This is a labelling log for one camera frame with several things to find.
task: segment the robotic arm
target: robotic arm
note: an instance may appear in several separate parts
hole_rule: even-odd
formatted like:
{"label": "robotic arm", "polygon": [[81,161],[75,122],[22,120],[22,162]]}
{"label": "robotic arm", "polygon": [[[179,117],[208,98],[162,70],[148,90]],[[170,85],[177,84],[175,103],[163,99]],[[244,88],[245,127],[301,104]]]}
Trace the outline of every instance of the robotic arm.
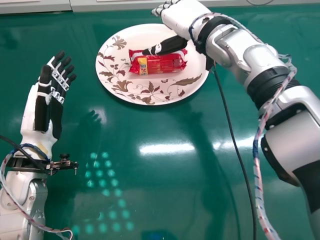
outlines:
{"label": "robotic arm", "polygon": [[[281,180],[302,187],[313,234],[320,240],[320,100],[308,87],[291,79],[296,69],[290,56],[279,55],[238,21],[211,12],[197,0],[167,0],[152,13],[161,17],[177,36],[143,53],[167,54],[192,40],[196,50],[207,57],[207,70],[216,62],[234,74],[257,107],[261,121],[266,121],[257,136],[265,127],[267,132],[261,140],[261,147],[267,161]],[[279,58],[289,61],[284,63]],[[256,164],[256,182],[261,181],[256,174],[257,168]],[[267,216],[259,214],[265,211],[262,208],[263,190],[259,185],[256,188],[261,226],[266,233],[271,232],[266,234],[268,239],[280,239],[273,232]]]}
{"label": "robotic arm", "polygon": [[[15,149],[4,159],[0,175],[0,240],[42,240],[44,231],[71,239],[69,229],[45,226],[45,202],[48,195],[48,175],[58,170],[78,168],[77,162],[61,154],[60,161],[52,160],[52,146],[62,132],[63,103],[71,82],[76,79],[70,57],[59,52],[41,69],[37,82],[31,87],[25,105],[20,146],[7,138]],[[11,170],[4,180],[5,167]],[[70,232],[66,238],[61,233]]]}

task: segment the yellow label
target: yellow label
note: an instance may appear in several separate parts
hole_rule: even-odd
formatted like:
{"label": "yellow label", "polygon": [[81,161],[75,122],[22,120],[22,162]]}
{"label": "yellow label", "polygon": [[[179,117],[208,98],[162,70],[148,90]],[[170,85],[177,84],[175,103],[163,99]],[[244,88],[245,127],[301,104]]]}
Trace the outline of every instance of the yellow label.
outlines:
{"label": "yellow label", "polygon": [[148,75],[148,68],[147,68],[147,58],[146,57],[139,57],[139,74],[140,75]]}
{"label": "yellow label", "polygon": [[42,151],[44,152],[46,155],[48,155],[48,150],[45,148],[45,146],[43,146],[43,144],[41,142],[38,142],[36,144],[36,146]]}

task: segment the green table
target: green table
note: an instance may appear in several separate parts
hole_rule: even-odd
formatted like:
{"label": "green table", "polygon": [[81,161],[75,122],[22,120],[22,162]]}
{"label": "green table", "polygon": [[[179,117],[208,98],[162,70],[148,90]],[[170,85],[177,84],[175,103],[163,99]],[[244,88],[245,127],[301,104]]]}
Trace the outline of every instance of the green table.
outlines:
{"label": "green table", "polygon": [[[238,19],[280,53],[291,53],[297,78],[320,96],[320,5],[215,11]],[[96,76],[95,58],[106,39],[133,25],[160,22],[145,10],[0,16],[0,133],[21,141],[30,86],[63,49],[78,78],[67,94],[53,156],[68,152],[80,168],[76,176],[62,171],[47,181],[47,225],[70,226],[77,240],[251,240],[246,185],[213,76],[186,100],[159,107],[117,99]],[[253,186],[257,110],[231,73],[219,68],[219,74]],[[10,149],[2,143],[1,156]],[[267,213],[279,235],[313,239],[302,190],[278,180],[262,156],[261,168]],[[258,239],[265,239],[257,227]]]}

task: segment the snack package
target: snack package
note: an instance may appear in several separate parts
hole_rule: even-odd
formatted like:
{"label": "snack package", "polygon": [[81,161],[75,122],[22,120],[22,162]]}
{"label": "snack package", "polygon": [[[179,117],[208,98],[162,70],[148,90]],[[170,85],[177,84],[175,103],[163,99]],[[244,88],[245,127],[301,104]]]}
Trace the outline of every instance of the snack package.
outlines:
{"label": "snack package", "polygon": [[142,51],[129,49],[131,60],[129,72],[139,75],[175,73],[182,71],[187,65],[185,49],[161,56],[143,55]]}

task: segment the plate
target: plate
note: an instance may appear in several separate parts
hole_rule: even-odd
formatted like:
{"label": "plate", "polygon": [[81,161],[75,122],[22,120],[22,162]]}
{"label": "plate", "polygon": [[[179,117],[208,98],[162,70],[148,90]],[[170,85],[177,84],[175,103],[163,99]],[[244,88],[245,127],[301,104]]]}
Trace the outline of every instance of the plate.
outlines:
{"label": "plate", "polygon": [[175,36],[163,24],[141,24],[123,29],[100,48],[95,69],[102,85],[118,98],[139,105],[164,105],[187,98],[204,84],[206,57],[191,41],[185,48],[187,61],[183,71],[138,75],[129,72],[129,49],[143,50]]}

